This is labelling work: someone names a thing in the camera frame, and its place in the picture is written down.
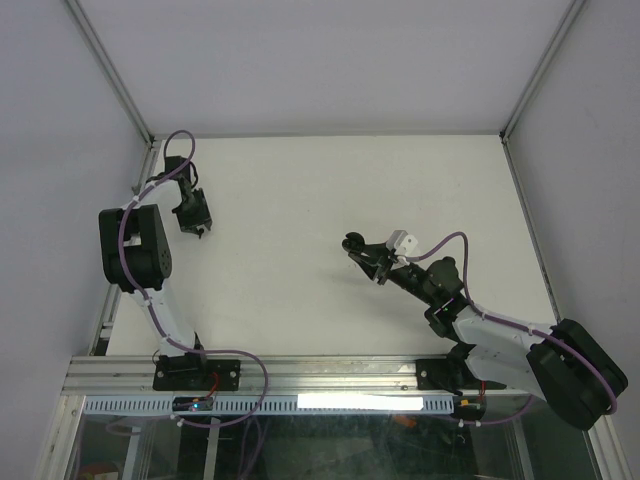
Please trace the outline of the black charging case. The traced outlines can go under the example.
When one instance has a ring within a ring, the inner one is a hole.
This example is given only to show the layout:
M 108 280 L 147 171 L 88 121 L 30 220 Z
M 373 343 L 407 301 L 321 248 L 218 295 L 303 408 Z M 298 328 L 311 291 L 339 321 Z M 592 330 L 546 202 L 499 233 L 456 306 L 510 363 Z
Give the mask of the black charging case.
M 366 247 L 364 237 L 358 232 L 347 233 L 341 245 L 345 252 L 355 255 L 362 254 Z

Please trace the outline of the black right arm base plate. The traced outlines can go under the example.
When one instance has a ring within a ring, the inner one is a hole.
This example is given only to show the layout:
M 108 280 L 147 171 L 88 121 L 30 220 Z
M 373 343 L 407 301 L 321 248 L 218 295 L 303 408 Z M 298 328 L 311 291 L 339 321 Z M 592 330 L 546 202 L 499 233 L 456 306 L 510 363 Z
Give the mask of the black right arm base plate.
M 461 395 L 464 390 L 505 390 L 504 384 L 477 379 L 464 362 L 444 356 L 419 358 L 415 361 L 415 376 L 419 391 L 444 390 Z

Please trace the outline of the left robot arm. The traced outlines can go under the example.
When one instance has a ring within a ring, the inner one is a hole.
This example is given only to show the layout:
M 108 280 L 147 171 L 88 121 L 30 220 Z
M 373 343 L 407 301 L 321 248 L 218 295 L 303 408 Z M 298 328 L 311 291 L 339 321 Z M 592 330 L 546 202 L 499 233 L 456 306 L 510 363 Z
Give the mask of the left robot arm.
M 98 215 L 103 271 L 107 281 L 129 295 L 144 312 L 159 339 L 162 356 L 181 357 L 175 377 L 198 388 L 209 377 L 209 364 L 188 354 L 199 349 L 196 331 L 177 304 L 169 283 L 173 260 L 160 207 L 175 216 L 182 233 L 202 237 L 213 225 L 196 168 L 181 156 L 165 159 L 165 170 L 147 181 L 143 191 L 121 208 Z

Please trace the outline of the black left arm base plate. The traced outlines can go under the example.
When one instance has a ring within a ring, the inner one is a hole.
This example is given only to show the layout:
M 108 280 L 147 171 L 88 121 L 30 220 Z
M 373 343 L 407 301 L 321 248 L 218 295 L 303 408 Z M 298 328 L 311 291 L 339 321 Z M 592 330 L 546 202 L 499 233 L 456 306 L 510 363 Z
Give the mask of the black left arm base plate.
M 207 359 L 185 354 L 168 357 L 162 355 L 156 362 L 152 388 L 154 391 L 210 391 L 234 392 L 239 388 L 239 360 Z

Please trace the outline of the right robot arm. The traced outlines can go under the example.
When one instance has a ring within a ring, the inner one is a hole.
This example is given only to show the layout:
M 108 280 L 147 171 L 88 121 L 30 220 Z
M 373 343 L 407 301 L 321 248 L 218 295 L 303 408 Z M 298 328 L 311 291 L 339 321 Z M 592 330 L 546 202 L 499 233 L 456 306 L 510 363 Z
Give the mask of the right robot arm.
M 426 304 L 429 327 L 453 342 L 444 357 L 417 361 L 419 389 L 455 396 L 466 389 L 521 390 L 581 431 L 616 412 L 628 379 L 580 323 L 524 322 L 482 308 L 471 299 L 466 264 L 444 256 L 422 268 L 417 240 L 403 230 L 377 244 L 350 232 L 342 247 L 371 281 L 392 283 Z

